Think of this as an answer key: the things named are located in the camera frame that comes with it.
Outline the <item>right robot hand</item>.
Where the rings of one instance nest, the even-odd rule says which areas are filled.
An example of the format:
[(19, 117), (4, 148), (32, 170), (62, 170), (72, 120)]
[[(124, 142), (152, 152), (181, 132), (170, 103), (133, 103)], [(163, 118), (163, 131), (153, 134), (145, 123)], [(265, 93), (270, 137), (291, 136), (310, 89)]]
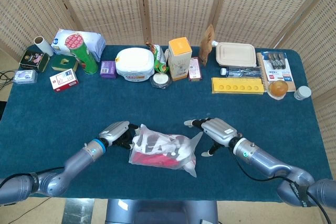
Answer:
[(193, 119), (184, 122), (188, 127), (196, 127), (208, 135), (214, 144), (201, 154), (202, 157), (211, 157), (221, 147), (234, 148), (235, 144), (243, 137), (235, 128), (219, 118)]

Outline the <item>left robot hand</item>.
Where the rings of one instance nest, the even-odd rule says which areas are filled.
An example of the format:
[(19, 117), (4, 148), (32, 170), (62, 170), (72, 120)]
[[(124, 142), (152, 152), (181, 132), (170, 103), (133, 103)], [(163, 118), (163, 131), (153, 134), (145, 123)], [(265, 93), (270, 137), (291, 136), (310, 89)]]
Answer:
[(133, 138), (140, 134), (140, 127), (129, 121), (115, 122), (99, 133), (98, 139), (105, 147), (117, 145), (131, 150), (134, 147)]

